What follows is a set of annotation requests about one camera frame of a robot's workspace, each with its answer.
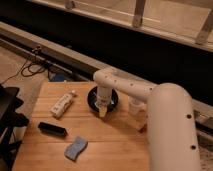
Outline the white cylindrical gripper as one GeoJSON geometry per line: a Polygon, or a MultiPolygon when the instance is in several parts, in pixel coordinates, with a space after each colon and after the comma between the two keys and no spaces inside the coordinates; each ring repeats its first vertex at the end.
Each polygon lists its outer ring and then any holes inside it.
{"type": "Polygon", "coordinates": [[[104,118],[107,114],[107,106],[110,104],[112,89],[103,86],[97,87],[97,106],[99,108],[99,117],[104,118]]]}

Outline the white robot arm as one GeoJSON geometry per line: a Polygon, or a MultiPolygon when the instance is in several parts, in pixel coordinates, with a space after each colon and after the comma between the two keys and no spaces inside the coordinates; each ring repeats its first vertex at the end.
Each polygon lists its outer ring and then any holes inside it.
{"type": "Polygon", "coordinates": [[[201,171],[192,98],[184,88],[125,79],[114,68],[96,71],[93,80],[98,108],[109,104],[113,89],[147,104],[150,171],[201,171]]]}

